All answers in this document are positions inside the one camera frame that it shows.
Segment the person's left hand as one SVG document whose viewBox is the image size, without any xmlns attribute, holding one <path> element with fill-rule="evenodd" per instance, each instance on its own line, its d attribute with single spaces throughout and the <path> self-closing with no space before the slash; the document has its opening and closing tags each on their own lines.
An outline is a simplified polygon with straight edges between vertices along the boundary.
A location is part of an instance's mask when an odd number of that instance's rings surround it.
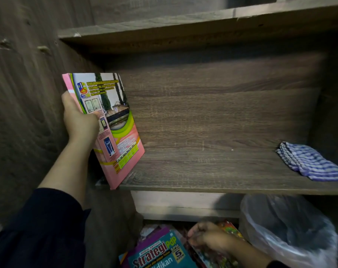
<svg viewBox="0 0 338 268">
<path fill-rule="evenodd" d="M 80 110 L 69 93 L 61 96 L 64 107 L 64 124 L 68 132 L 68 142 L 82 149 L 91 150 L 99 134 L 99 122 L 78 122 L 77 111 Z"/>
</svg>

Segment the person's right hand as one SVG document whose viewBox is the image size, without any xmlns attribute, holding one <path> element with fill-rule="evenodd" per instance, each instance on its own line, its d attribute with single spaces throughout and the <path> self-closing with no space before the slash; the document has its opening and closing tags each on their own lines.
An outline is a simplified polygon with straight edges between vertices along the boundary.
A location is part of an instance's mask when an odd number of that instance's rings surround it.
<svg viewBox="0 0 338 268">
<path fill-rule="evenodd" d="M 219 228 L 216 224 L 214 224 L 213 231 L 213 248 L 211 250 L 220 252 L 220 253 L 228 253 L 227 251 L 227 241 L 229 237 L 233 237 L 233 234 L 226 233 L 222 229 Z"/>
</svg>

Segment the colourful picture book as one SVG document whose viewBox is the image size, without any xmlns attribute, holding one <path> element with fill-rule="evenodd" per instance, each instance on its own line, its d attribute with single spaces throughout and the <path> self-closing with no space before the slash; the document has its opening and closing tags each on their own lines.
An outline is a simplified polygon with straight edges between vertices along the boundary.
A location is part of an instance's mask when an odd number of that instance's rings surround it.
<svg viewBox="0 0 338 268">
<path fill-rule="evenodd" d="M 235 237 L 244 240 L 241 232 L 228 220 L 221 221 L 217 225 L 226 233 L 233 234 Z M 188 243 L 188 245 L 193 252 L 193 258 L 198 261 L 202 268 L 241 268 L 241 265 L 232 256 L 225 257 L 206 246 L 195 247 L 190 243 Z"/>
</svg>

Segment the pink green softcover book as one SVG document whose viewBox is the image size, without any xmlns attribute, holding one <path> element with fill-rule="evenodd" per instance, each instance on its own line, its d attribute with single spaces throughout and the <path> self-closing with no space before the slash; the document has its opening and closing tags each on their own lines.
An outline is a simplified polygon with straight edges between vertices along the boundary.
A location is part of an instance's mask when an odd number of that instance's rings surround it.
<svg viewBox="0 0 338 268">
<path fill-rule="evenodd" d="M 66 73 L 64 83 L 84 114 L 97 114 L 94 152 L 115 190 L 144 155 L 125 89 L 118 73 Z"/>
</svg>

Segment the person's left forearm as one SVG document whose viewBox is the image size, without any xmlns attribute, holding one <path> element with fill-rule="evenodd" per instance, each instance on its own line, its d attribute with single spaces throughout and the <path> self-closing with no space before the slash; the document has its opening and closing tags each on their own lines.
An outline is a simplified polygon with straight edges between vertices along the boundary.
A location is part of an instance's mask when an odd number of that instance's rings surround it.
<svg viewBox="0 0 338 268">
<path fill-rule="evenodd" d="M 0 232 L 0 268 L 84 268 L 90 147 L 70 141 Z"/>
</svg>

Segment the person's right forearm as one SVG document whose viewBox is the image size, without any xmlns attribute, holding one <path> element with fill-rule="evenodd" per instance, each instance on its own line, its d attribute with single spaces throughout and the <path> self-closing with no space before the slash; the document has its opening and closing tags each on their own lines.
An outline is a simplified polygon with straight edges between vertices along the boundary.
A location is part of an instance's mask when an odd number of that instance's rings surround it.
<svg viewBox="0 0 338 268">
<path fill-rule="evenodd" d="M 237 237 L 229 237 L 227 251 L 243 268 L 290 268 Z"/>
</svg>

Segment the teal purple workbook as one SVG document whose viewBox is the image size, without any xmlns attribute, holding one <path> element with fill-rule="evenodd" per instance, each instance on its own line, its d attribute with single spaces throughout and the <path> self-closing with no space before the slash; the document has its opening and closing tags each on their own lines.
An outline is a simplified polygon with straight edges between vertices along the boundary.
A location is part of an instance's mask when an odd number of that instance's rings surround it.
<svg viewBox="0 0 338 268">
<path fill-rule="evenodd" d="M 152 232 L 135 248 L 119 256 L 121 268 L 198 268 L 174 230 Z"/>
</svg>

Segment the translucent plastic bag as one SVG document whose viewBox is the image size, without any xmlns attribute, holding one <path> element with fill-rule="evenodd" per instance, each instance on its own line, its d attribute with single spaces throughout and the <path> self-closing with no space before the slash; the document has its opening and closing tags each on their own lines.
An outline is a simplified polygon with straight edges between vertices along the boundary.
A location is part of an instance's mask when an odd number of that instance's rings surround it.
<svg viewBox="0 0 338 268">
<path fill-rule="evenodd" d="M 291 268 L 338 268 L 335 226 L 300 195 L 245 195 L 239 231 L 254 247 Z"/>
</svg>

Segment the grey-brown wooden bookshelf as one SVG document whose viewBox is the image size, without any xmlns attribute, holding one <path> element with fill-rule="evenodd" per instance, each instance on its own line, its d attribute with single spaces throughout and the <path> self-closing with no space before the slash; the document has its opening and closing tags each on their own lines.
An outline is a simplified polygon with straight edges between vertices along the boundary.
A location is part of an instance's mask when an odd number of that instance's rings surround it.
<svg viewBox="0 0 338 268">
<path fill-rule="evenodd" d="M 338 0 L 150 1 L 0 0 L 0 225 L 68 140 L 62 74 L 116 72 L 145 154 L 117 190 L 95 188 L 91 156 L 87 267 L 134 244 L 132 191 L 221 194 L 220 210 L 241 193 L 307 195 L 338 233 L 338 182 L 295 174 L 274 151 L 309 144 L 338 165 Z"/>
</svg>

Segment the blue white striped cloth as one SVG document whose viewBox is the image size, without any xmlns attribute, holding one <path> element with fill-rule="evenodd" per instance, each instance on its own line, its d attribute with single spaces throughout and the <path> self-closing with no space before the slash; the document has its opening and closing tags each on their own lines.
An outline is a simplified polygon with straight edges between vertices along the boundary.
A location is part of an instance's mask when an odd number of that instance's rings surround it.
<svg viewBox="0 0 338 268">
<path fill-rule="evenodd" d="M 289 169 L 312 181 L 338 181 L 338 166 L 307 145 L 284 141 L 276 153 Z"/>
</svg>

